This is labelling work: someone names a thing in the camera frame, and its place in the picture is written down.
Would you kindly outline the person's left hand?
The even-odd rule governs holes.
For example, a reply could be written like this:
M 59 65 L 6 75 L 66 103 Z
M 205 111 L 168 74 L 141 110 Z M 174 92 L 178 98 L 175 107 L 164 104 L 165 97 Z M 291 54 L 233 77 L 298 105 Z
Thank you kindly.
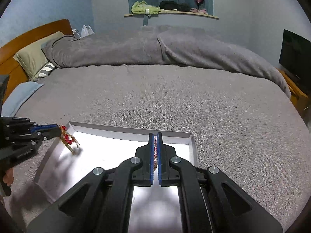
M 5 172 L 3 182 L 8 186 L 12 185 L 12 183 L 14 182 L 14 168 L 10 168 Z

